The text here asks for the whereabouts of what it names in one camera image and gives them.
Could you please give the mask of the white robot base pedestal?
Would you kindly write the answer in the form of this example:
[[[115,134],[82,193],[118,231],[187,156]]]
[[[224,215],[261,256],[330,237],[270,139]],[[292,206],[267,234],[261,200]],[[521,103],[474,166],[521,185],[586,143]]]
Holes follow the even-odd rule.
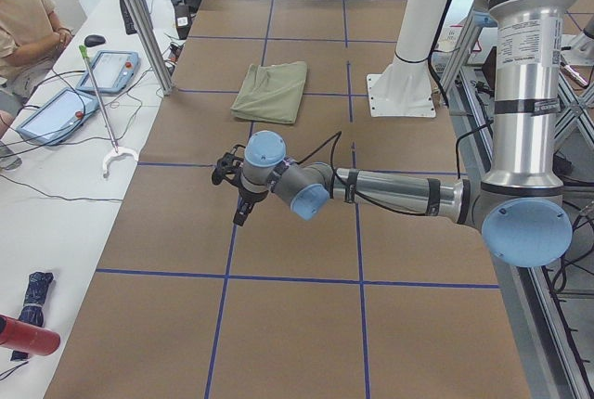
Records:
[[[392,63],[383,73],[367,76],[371,116],[435,116],[429,57],[448,1],[407,0]]]

